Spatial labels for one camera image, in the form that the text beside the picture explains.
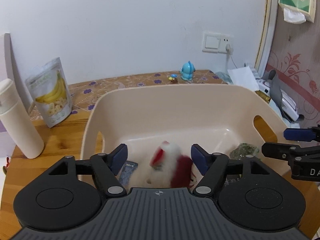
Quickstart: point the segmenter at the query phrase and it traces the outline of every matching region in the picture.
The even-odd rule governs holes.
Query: metal screw
[[[209,194],[211,192],[211,189],[207,186],[200,186],[196,188],[196,192],[199,194]]]
[[[112,186],[108,188],[108,192],[110,194],[120,194],[121,192],[123,192],[123,188],[119,186]]]

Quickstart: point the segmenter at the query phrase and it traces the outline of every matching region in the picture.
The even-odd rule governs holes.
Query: red felt
[[[162,162],[163,158],[164,158],[164,151],[159,147],[150,162],[150,166],[154,167],[159,165]]]
[[[187,156],[180,156],[177,160],[176,170],[171,180],[171,188],[189,187],[191,180],[192,160]]]

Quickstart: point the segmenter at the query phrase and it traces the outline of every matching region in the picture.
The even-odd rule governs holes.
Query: power plug
[[[231,47],[231,45],[230,45],[229,43],[226,45],[226,51],[227,51],[230,55],[232,55],[232,53],[233,53],[233,48]]]

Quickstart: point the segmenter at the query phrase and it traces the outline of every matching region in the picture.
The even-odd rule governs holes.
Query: white bottle cap
[[[13,107],[19,98],[16,86],[10,78],[0,81],[0,115]]]

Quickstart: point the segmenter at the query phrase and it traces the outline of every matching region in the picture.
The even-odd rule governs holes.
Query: beige plastic basket
[[[240,143],[260,147],[263,138],[253,125],[260,115],[276,134],[278,142],[286,125],[254,92],[239,86],[192,84],[148,86],[114,90],[103,95],[89,117],[82,141],[81,159],[95,152],[97,135],[103,136],[102,152],[110,153],[120,143],[128,146],[128,160],[139,163],[150,157],[162,141],[176,142],[185,155],[198,143],[207,152],[229,154]],[[280,175],[287,162],[259,157]],[[197,181],[201,174],[193,168]],[[91,176],[80,179],[92,184]]]

